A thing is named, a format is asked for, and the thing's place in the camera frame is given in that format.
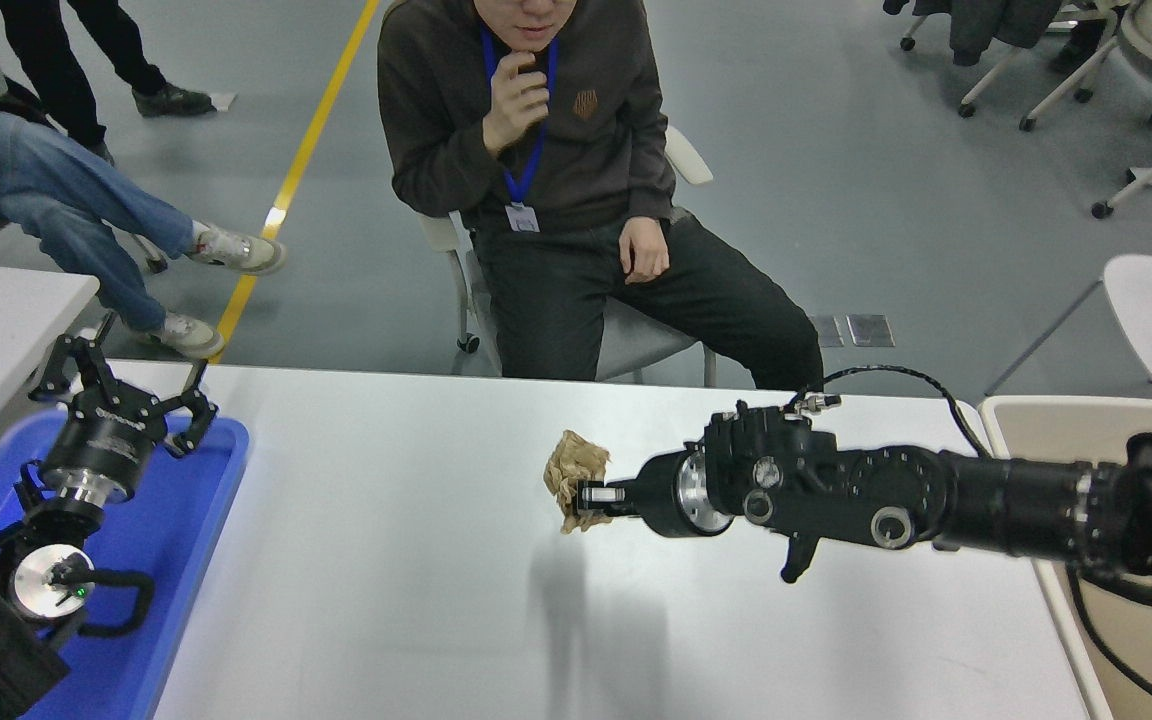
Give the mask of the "person's right hand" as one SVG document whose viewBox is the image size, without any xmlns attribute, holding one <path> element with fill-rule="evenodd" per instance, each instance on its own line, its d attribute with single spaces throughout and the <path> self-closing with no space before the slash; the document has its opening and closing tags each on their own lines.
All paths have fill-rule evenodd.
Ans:
<svg viewBox="0 0 1152 720">
<path fill-rule="evenodd" d="M 483 118 L 483 145 L 497 159 L 548 118 L 550 78 L 536 67 L 535 53 L 511 53 L 495 65 L 488 90 L 492 100 Z"/>
</svg>

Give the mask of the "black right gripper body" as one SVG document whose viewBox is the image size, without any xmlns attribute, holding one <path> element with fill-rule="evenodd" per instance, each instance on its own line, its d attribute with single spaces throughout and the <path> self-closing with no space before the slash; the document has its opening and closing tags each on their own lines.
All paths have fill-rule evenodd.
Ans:
<svg viewBox="0 0 1152 720">
<path fill-rule="evenodd" d="M 707 473 L 699 450 L 650 458 L 626 486 L 634 514 L 658 536 L 707 536 Z"/>
</svg>

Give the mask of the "person's left hand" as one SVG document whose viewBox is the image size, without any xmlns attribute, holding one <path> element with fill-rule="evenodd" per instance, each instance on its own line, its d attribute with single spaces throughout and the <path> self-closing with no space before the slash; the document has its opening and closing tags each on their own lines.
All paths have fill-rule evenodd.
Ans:
<svg viewBox="0 0 1152 720">
<path fill-rule="evenodd" d="M 617 247 L 626 285 L 653 282 L 669 270 L 666 234 L 657 218 L 628 218 L 617 238 Z"/>
</svg>

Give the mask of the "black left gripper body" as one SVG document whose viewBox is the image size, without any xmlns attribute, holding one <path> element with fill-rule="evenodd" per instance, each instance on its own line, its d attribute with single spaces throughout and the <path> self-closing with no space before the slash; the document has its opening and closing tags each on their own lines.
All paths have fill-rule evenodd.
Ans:
<svg viewBox="0 0 1152 720">
<path fill-rule="evenodd" d="M 38 477 L 58 493 L 82 486 L 134 493 L 165 438 L 166 420 L 151 415 L 143 397 L 109 404 L 100 392 L 84 391 L 71 397 L 68 418 Z"/>
</svg>

